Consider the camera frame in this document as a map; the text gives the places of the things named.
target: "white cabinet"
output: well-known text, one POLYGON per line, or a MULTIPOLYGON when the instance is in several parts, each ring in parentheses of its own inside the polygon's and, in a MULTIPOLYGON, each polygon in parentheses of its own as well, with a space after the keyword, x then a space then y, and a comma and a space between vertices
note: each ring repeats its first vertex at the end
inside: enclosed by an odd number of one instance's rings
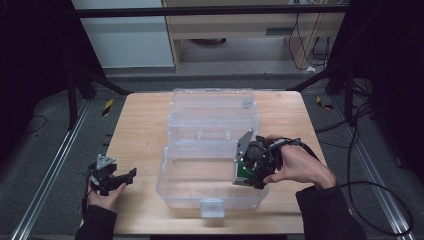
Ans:
MULTIPOLYGON (((162 7, 160 0, 72 0, 76 9, 162 7)), ((102 67, 173 67, 164 17, 82 18, 102 67)))

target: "aluminum rail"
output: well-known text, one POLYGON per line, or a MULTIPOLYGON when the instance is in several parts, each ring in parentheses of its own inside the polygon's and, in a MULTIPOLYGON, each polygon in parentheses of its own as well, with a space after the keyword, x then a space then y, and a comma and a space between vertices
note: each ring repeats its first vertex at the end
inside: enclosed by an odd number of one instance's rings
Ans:
POLYGON ((37 193, 32 199, 31 204, 29 205, 18 226, 13 231, 11 236, 12 240, 25 240, 29 236, 31 229, 34 226, 34 223, 37 220, 37 217, 40 214, 40 211, 43 208, 50 190, 53 187, 53 184, 60 172, 60 169, 62 168, 66 157, 68 156, 69 150, 71 149, 72 144, 78 135, 91 102, 92 101, 90 100, 83 101, 80 112, 78 114, 78 121, 76 122, 74 128, 67 132, 54 160, 52 161, 52 164, 50 165, 50 168, 46 173, 46 176, 44 177, 40 187, 37 190, 37 193))
POLYGON ((53 16, 78 18, 153 17, 189 15, 234 15, 234 14, 278 14, 278 13, 340 13, 360 10, 362 7, 348 4, 314 5, 249 5, 207 7, 164 7, 122 9, 78 9, 74 11, 50 12, 53 16))
MULTIPOLYGON (((342 103, 339 97, 331 97, 335 109, 339 113, 340 117, 344 119, 343 114, 343 108, 342 103)), ((349 134, 349 136, 353 137, 353 129, 350 127, 348 123, 345 123, 346 130, 349 134)), ((380 173, 377 171, 377 168, 372 163, 371 157, 368 155, 366 148, 364 147, 361 139, 358 140, 358 142, 355 145, 356 153, 358 154, 359 162, 362 165, 362 168, 365 171, 365 174, 369 181, 380 184, 384 187, 386 186, 386 183, 384 182, 383 178, 381 177, 380 173)), ((381 208, 383 209, 384 213, 386 214, 387 220, 389 221, 390 226, 392 227, 393 231, 395 233, 402 233, 405 232, 409 225, 403 216, 398 204, 396 203, 396 199, 388 192, 380 189, 380 188, 374 188, 374 193, 380 202, 381 208)), ((404 236, 398 237, 399 240, 414 240, 415 237, 413 233, 406 234, 404 236)))

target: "black metal frame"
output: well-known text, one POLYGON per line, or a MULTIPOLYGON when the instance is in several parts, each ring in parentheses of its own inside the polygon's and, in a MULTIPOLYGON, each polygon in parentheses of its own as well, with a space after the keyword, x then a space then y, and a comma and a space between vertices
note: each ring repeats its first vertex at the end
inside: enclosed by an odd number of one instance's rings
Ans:
MULTIPOLYGON (((249 6, 206 6, 206 7, 165 7, 165 8, 126 8, 126 9, 79 9, 74 11, 51 12, 50 14, 59 17, 77 17, 77 18, 116 18, 116 17, 152 17, 152 16, 191 16, 191 15, 238 15, 238 14, 290 14, 290 13, 340 13, 360 11, 363 6, 349 4, 311 4, 311 5, 249 5, 249 6)), ((302 91, 311 84, 330 77, 336 70, 339 70, 339 64, 332 64, 329 68, 318 73, 311 79, 299 84, 289 91, 302 91)), ((102 83, 104 86, 119 94, 129 94, 131 92, 120 89, 119 87, 109 83, 106 79, 96 77, 93 74, 88 74, 93 80, 102 83)), ((72 74, 69 75, 69 106, 71 113, 71 123, 76 121, 76 98, 73 86, 72 74)), ((349 122, 352 118, 352 91, 350 86, 346 86, 347 94, 345 97, 346 117, 349 122)))
POLYGON ((235 15, 235 14, 284 14, 284 13, 338 13, 359 10, 347 4, 325 5, 248 5, 248 6, 206 6, 206 7, 165 7, 165 8, 123 8, 123 9, 79 9, 54 12, 60 16, 78 18, 111 17, 153 17, 190 15, 235 15))

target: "black jacket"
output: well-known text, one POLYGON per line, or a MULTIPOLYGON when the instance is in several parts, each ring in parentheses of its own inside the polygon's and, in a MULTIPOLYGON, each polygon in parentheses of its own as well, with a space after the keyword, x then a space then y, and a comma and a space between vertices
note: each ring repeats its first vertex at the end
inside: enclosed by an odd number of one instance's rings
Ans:
MULTIPOLYGON (((315 187, 296 193, 304 223, 306 240, 362 240, 365 233, 349 214, 345 198, 338 186, 324 190, 315 187)), ((84 224, 75 235, 77 240, 111 240, 116 213, 88 206, 84 224)))

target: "plastic box latch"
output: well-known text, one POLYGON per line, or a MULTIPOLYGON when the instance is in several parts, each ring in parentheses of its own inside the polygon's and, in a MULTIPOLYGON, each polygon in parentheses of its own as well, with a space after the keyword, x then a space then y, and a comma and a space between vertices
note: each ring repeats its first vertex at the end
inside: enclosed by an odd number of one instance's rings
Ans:
POLYGON ((200 216, 202 218, 223 218, 225 216, 224 200, 202 199, 200 201, 200 216))

